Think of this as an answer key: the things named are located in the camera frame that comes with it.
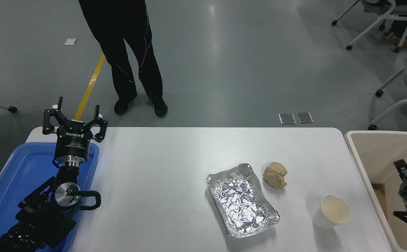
white tabletop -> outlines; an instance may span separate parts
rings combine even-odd
[[[27,142],[53,142],[41,127]],[[91,190],[102,205],[84,211],[70,252],[391,251],[340,131],[334,128],[108,128],[98,144]],[[288,170],[284,190],[262,179],[271,162]],[[228,236],[208,174],[249,163],[281,219],[243,239]],[[325,195],[345,199],[351,219],[312,225]],[[93,204],[93,199],[86,204]]]

crumpled aluminum foil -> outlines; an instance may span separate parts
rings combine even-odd
[[[252,236],[280,220],[278,212],[264,198],[258,177],[249,164],[210,174],[206,182],[230,236]]]

paper cup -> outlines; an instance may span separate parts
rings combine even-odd
[[[350,215],[349,206],[343,199],[328,195],[312,215],[312,222],[317,228],[329,229],[346,223]]]

shoe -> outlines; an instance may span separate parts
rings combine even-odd
[[[154,112],[155,115],[157,115],[157,117],[159,118],[163,118],[167,115],[168,106],[166,105],[163,99],[154,102]]]
[[[390,35],[385,37],[385,41],[398,45],[399,42],[401,41],[401,39],[396,37],[396,35],[392,32]],[[402,46],[407,48],[407,39],[404,40],[404,42],[402,43]]]
[[[129,98],[129,99],[119,99],[116,103],[115,103],[115,113],[117,115],[124,115],[127,110],[128,110],[128,104],[129,102],[131,102],[133,99],[135,99],[136,95],[133,98]]]
[[[390,26],[387,30],[384,31],[386,36],[390,35],[393,32],[393,26]]]

beige dough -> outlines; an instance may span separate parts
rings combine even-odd
[[[285,175],[287,174],[286,167],[280,163],[272,162],[264,171],[264,180],[273,188],[283,189],[287,183]]]

